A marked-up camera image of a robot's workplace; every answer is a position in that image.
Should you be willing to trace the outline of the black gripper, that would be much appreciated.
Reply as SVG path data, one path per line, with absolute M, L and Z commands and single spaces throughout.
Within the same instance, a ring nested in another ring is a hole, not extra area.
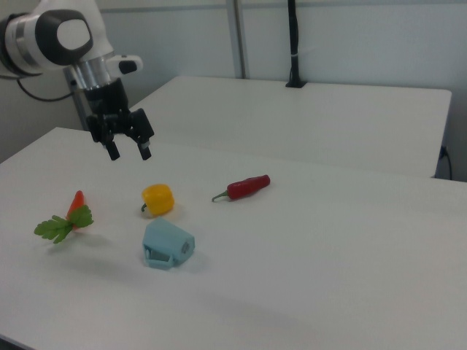
M 85 97 L 92 112 L 86 117 L 87 127 L 95 142 L 104 143 L 111 160 L 120 157 L 114 142 L 115 134 L 124 134 L 133 139 L 143 160 L 151 157 L 149 145 L 154 130 L 143 109 L 130 111 L 120 78 L 103 87 L 86 90 Z

